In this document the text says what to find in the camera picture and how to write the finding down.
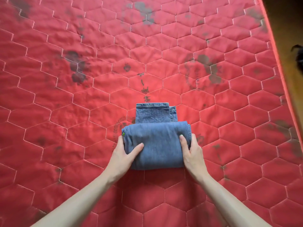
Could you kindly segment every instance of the right hand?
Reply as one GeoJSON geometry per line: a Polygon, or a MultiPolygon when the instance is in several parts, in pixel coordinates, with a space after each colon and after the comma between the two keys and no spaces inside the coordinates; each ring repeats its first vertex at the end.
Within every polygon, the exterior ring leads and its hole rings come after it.
{"type": "Polygon", "coordinates": [[[188,149],[187,141],[183,135],[180,135],[180,143],[183,153],[184,165],[197,181],[201,180],[204,176],[209,176],[203,158],[202,148],[198,145],[196,135],[191,136],[191,148],[188,149]]]}

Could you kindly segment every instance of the forearm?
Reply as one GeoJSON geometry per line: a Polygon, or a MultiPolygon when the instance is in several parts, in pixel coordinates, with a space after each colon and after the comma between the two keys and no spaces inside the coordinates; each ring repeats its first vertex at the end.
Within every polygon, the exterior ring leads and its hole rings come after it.
{"type": "Polygon", "coordinates": [[[267,222],[248,209],[235,196],[216,182],[210,175],[197,179],[206,194],[228,223],[229,227],[270,227],[267,222]]]}
{"type": "Polygon", "coordinates": [[[111,187],[112,183],[113,179],[104,171],[90,184],[36,222],[32,227],[74,227],[81,225],[93,206],[111,187]]]}

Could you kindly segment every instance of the black object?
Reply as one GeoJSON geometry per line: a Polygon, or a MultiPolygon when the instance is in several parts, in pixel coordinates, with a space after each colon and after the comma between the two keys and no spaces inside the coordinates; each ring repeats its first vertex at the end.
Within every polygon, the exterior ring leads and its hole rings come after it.
{"type": "Polygon", "coordinates": [[[303,46],[296,44],[291,48],[291,51],[295,48],[299,49],[296,57],[297,66],[303,72],[303,46]]]}

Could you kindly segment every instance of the left hand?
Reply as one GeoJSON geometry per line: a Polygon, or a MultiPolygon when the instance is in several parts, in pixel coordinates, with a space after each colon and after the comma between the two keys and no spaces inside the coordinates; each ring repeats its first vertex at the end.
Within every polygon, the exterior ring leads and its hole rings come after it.
{"type": "Polygon", "coordinates": [[[123,175],[125,175],[128,169],[131,167],[135,157],[138,155],[138,153],[140,153],[143,147],[144,144],[140,143],[132,150],[132,152],[126,154],[123,145],[123,138],[122,136],[119,136],[118,144],[113,151],[107,167],[104,170],[104,173],[108,174],[112,183],[115,183],[123,175]]]}

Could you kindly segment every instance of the jeans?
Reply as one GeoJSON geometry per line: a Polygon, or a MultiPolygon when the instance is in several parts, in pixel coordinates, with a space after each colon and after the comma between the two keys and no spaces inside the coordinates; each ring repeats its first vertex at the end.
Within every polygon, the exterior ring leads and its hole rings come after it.
{"type": "Polygon", "coordinates": [[[149,170],[183,167],[179,136],[182,134],[190,147],[191,127],[184,122],[136,123],[122,129],[125,152],[144,143],[143,150],[135,158],[132,169],[149,170]]]}
{"type": "Polygon", "coordinates": [[[183,167],[181,134],[190,148],[191,127],[187,122],[178,122],[176,107],[169,107],[168,103],[138,103],[136,123],[122,129],[127,154],[144,143],[131,169],[183,167]]]}
{"type": "Polygon", "coordinates": [[[177,122],[176,107],[169,103],[137,103],[136,123],[177,122]]]}

